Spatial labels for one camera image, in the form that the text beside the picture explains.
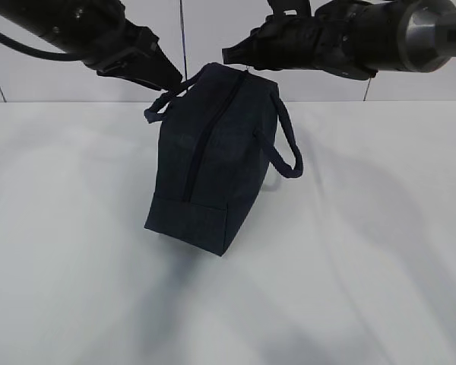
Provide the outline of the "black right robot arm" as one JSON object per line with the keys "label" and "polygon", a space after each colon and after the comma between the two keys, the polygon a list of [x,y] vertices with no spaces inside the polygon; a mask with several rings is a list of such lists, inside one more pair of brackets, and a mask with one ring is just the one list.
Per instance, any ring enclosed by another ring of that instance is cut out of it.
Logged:
{"label": "black right robot arm", "polygon": [[319,70],[358,81],[380,71],[430,73],[456,58],[451,1],[271,1],[273,13],[222,51],[226,65]]}

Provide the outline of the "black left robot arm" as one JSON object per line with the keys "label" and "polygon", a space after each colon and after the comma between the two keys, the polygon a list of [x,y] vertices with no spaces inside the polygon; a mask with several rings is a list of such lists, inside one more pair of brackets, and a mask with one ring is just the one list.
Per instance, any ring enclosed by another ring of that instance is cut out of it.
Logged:
{"label": "black left robot arm", "polygon": [[82,62],[100,77],[153,90],[171,90],[182,82],[158,36],[132,23],[120,1],[0,1],[0,16],[59,48],[35,49],[0,32],[2,45],[28,56]]}

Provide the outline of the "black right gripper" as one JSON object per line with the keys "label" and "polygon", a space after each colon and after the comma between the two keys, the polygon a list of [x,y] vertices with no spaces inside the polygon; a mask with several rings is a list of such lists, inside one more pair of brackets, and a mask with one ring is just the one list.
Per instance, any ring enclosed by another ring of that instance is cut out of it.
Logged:
{"label": "black right gripper", "polygon": [[261,70],[317,70],[369,80],[376,70],[356,60],[350,28],[369,3],[330,1],[309,16],[272,14],[235,46],[222,49],[225,65]]}

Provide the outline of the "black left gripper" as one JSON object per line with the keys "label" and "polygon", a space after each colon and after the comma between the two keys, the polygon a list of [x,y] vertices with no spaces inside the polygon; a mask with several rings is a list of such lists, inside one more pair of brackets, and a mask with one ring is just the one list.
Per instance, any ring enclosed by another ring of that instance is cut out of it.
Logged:
{"label": "black left gripper", "polygon": [[120,78],[153,90],[172,90],[182,73],[159,47],[159,37],[149,28],[126,21],[118,33],[97,40],[93,55],[83,63],[98,76]]}

